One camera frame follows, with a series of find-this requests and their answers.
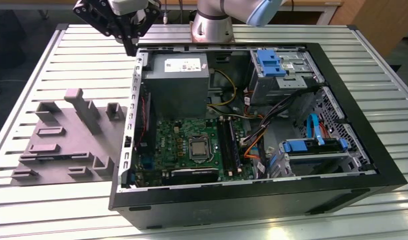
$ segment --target aluminum table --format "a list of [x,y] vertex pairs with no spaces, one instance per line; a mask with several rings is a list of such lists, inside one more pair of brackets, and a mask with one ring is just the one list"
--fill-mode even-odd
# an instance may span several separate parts
[[[360,31],[346,26],[236,25],[236,42],[316,42],[408,181],[408,88]],[[191,41],[187,25],[155,25],[143,42]],[[108,210],[111,182],[12,187],[39,117],[39,101],[64,103],[67,88],[83,88],[98,107],[128,106],[135,59],[90,25],[60,25],[0,132],[0,238],[20,239],[403,239],[408,240],[408,185],[340,211],[288,218],[139,231]]]

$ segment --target blue plastic latch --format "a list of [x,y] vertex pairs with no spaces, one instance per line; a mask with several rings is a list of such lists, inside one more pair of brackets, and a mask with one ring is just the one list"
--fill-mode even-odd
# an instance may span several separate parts
[[284,151],[286,151],[286,153],[290,153],[290,152],[292,151],[292,149],[291,149],[291,145],[290,145],[290,143],[288,143],[288,142],[284,142],[284,143],[283,143],[283,147],[284,147]]
[[282,59],[274,50],[258,50],[258,61],[262,66],[262,73],[266,77],[284,77],[286,70],[280,62]]
[[318,144],[324,145],[326,142],[323,140],[322,131],[320,131],[319,116],[315,113],[310,114],[306,121],[307,138],[314,138],[312,129],[315,133],[315,138],[318,140]]
[[308,151],[306,141],[303,140],[290,141],[288,144],[294,152]]
[[342,150],[347,151],[347,149],[348,149],[348,141],[344,138],[340,138],[339,142],[340,142]]
[[272,165],[274,165],[274,163],[276,162],[276,160],[278,160],[278,155],[274,154],[274,157],[272,157],[271,163],[270,163],[270,167],[272,167]]

